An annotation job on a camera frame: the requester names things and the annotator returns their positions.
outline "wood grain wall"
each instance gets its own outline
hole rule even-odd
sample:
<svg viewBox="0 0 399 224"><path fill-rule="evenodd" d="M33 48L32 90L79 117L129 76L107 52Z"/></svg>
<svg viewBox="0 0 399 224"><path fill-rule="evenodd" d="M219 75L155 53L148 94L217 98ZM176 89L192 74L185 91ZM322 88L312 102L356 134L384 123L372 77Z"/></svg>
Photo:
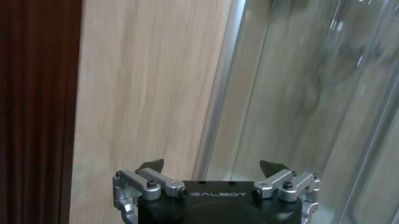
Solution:
<svg viewBox="0 0 399 224"><path fill-rule="evenodd" d="M87 0L71 223L120 223L111 178L164 158L189 179L231 0Z"/></svg>

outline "silver metal bracket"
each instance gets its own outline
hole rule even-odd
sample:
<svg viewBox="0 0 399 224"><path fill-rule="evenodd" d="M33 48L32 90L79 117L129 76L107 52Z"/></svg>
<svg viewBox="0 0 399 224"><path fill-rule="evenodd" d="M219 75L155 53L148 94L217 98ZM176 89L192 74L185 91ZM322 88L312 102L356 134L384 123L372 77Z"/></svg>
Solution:
<svg viewBox="0 0 399 224"><path fill-rule="evenodd" d="M135 214L137 198L143 197L144 200L152 201L161 196L160 184L148 183L148 180L131 171L119 171L112 177L113 207L120 210L127 224L137 224Z"/></svg>
<svg viewBox="0 0 399 224"><path fill-rule="evenodd" d="M183 181L173 180L152 170L144 168L132 171L119 171L112 177L113 207L121 212L127 224L137 224L135 207L137 198L153 201L161 197L161 189L169 197L184 197L187 194Z"/></svg>
<svg viewBox="0 0 399 224"><path fill-rule="evenodd" d="M260 193L260 198L267 199L273 195L275 190L282 187L283 183L292 180L294 173L288 169L283 169L263 181L253 182L253 187Z"/></svg>
<svg viewBox="0 0 399 224"><path fill-rule="evenodd" d="M187 190L183 181L173 180L165 175L160 174L151 168L144 168L136 171L137 174L147 180L155 180L169 197L184 197Z"/></svg>
<svg viewBox="0 0 399 224"><path fill-rule="evenodd" d="M279 199L284 202L303 201L302 223L310 224L312 214L319 209L320 179L310 172L295 175L291 170L283 169L263 181L253 182L260 199L271 198L275 190Z"/></svg>

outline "shower enclosure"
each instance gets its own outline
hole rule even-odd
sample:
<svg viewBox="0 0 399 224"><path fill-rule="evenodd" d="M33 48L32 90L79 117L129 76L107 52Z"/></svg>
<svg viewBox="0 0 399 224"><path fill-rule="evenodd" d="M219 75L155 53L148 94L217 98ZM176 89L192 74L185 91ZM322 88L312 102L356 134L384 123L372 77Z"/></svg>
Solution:
<svg viewBox="0 0 399 224"><path fill-rule="evenodd" d="M399 0L229 13L196 178L261 180L259 160L280 162L322 177L314 223L399 223Z"/></svg>

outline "dark brown door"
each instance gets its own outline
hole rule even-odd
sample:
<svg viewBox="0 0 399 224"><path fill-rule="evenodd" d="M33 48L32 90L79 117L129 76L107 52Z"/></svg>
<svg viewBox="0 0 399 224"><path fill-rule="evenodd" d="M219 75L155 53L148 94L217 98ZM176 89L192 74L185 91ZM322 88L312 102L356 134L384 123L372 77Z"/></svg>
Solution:
<svg viewBox="0 0 399 224"><path fill-rule="evenodd" d="M67 223L81 0L0 1L0 223Z"/></svg>

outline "black screw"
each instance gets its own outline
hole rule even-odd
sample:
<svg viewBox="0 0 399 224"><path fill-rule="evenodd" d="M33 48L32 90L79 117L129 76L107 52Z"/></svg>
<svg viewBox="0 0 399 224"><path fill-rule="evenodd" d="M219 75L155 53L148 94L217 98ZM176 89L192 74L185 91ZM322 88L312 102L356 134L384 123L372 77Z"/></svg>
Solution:
<svg viewBox="0 0 399 224"><path fill-rule="evenodd" d="M153 180L147 181L147 187L148 188L155 188L156 187L156 182Z"/></svg>
<svg viewBox="0 0 399 224"><path fill-rule="evenodd" d="M290 189L290 188L292 188L292 187L294 187L294 184L292 184L291 181L286 181L286 182L283 183L283 188L284 188L284 189Z"/></svg>
<svg viewBox="0 0 399 224"><path fill-rule="evenodd" d="M255 202L260 202L261 194L260 194L260 191L256 189L252 190L252 198L253 198Z"/></svg>
<svg viewBox="0 0 399 224"><path fill-rule="evenodd" d="M179 198L184 198L187 196L187 190L183 188L177 193Z"/></svg>

